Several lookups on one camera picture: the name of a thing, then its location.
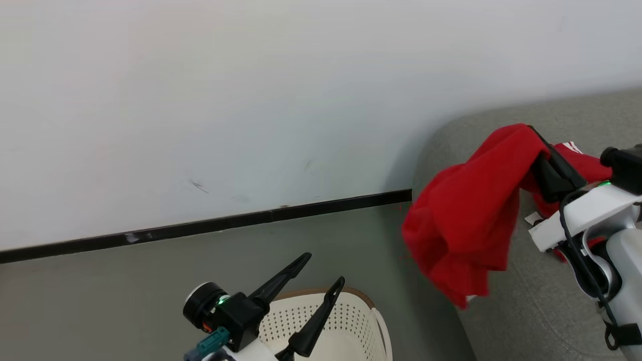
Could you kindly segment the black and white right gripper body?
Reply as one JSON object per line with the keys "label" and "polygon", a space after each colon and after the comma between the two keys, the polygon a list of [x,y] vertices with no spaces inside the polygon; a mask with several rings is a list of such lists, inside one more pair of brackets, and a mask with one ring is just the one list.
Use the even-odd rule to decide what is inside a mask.
{"label": "black and white right gripper body", "polygon": [[609,233],[626,226],[617,226],[617,217],[635,223],[641,195],[641,146],[627,149],[606,148],[600,159],[612,170],[609,181],[589,190],[564,208],[568,229],[572,236],[581,237],[585,252],[593,240],[605,241]]}

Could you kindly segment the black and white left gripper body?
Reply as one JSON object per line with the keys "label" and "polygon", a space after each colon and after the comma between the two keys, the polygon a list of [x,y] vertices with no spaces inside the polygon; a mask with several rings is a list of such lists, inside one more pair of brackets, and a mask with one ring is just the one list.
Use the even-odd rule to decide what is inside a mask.
{"label": "black and white left gripper body", "polygon": [[229,295],[214,282],[195,288],[184,302],[183,315],[206,337],[186,352],[184,360],[259,360],[244,349],[260,345],[259,327],[270,311],[239,292]]}

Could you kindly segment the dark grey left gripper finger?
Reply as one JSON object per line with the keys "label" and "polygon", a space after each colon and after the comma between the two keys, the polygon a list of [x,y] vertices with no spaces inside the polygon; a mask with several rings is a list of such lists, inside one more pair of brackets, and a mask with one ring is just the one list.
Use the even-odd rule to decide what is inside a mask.
{"label": "dark grey left gripper finger", "polygon": [[287,267],[266,281],[264,285],[252,292],[248,298],[257,302],[262,307],[268,307],[275,297],[280,294],[287,283],[298,276],[311,257],[311,252],[303,253],[301,256],[296,258],[296,260],[287,265]]}
{"label": "dark grey left gripper finger", "polygon": [[340,276],[335,281],[325,293],[321,306],[316,309],[315,313],[312,314],[311,318],[298,332],[292,334],[288,340],[287,347],[276,354],[277,360],[294,360],[295,355],[303,358],[311,356],[345,284],[346,279],[343,276]]}

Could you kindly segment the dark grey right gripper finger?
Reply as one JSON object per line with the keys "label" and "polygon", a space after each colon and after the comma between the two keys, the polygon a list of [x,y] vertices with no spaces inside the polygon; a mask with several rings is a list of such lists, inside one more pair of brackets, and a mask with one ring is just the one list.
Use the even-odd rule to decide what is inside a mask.
{"label": "dark grey right gripper finger", "polygon": [[[569,191],[570,191],[569,193],[571,194],[572,192],[578,191],[581,188],[585,187],[587,185],[587,180],[585,180],[585,178],[581,176],[579,171],[577,171],[573,166],[571,166],[571,164],[562,156],[562,154],[559,151],[555,150],[554,146],[552,146],[549,142],[547,142],[544,139],[544,137],[542,137],[533,126],[529,125],[528,128],[532,130],[532,132],[539,138],[541,143],[544,145],[544,150],[540,151],[539,153],[544,153],[546,157],[550,160],[550,162],[553,164],[553,167],[555,168],[555,170],[563,178],[568,180]],[[539,189],[536,185],[536,181],[534,180],[533,176],[532,178],[534,181],[533,192],[535,194],[538,194]]]}
{"label": "dark grey right gripper finger", "polygon": [[534,160],[531,173],[546,203],[559,203],[570,193],[570,183],[555,170],[544,153],[539,153]]}

